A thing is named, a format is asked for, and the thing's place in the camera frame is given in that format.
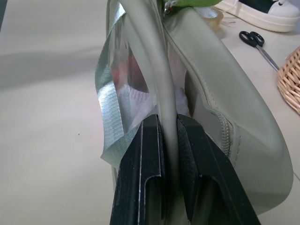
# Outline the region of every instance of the tape roll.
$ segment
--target tape roll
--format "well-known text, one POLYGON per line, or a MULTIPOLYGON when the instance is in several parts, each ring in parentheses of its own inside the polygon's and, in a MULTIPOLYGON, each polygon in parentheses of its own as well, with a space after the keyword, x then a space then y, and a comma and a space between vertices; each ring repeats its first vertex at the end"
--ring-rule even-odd
POLYGON ((217 32, 223 19, 223 13, 215 7, 195 7, 195 10, 201 15, 206 23, 217 32))

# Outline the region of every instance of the bag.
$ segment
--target bag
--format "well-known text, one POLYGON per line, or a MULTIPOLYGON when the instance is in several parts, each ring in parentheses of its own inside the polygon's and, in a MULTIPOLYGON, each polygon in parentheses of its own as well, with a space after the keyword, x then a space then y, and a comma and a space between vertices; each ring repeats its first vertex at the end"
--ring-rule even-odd
POLYGON ((180 190, 175 84, 184 88, 190 116, 230 159, 255 212, 276 207, 290 193, 293 168, 270 110, 194 8, 163 15, 160 0, 107 3, 107 40, 95 78, 105 138, 101 158, 118 169, 140 122, 158 114, 166 170, 180 190), (133 100, 136 90, 139 99, 133 100))

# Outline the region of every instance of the scissors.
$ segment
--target scissors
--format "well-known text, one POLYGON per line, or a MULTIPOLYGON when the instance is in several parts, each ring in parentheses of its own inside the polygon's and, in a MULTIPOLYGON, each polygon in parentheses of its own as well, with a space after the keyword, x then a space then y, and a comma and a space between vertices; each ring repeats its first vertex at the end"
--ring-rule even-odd
POLYGON ((247 31, 241 31, 239 37, 247 45, 257 48, 262 56, 267 60, 267 62, 273 67, 273 69, 278 72, 279 67, 269 56, 269 54, 263 49, 264 39, 260 34, 254 31, 250 33, 248 33, 247 31))

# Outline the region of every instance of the black scissors handle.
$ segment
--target black scissors handle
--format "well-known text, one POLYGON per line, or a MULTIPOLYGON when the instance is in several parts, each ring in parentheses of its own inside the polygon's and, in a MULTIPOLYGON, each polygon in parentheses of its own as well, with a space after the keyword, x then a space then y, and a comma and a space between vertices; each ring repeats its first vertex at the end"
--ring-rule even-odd
POLYGON ((252 47, 256 47, 257 45, 263 47, 264 44, 263 37, 254 31, 250 33, 248 33, 247 31, 241 31, 239 37, 247 45, 250 45, 252 47))

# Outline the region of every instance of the wicker basket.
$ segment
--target wicker basket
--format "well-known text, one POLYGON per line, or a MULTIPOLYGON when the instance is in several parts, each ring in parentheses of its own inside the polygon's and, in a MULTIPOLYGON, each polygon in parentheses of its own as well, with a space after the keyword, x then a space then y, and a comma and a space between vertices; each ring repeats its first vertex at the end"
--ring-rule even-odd
POLYGON ((279 70, 277 86, 285 101, 300 115, 300 47, 279 70))

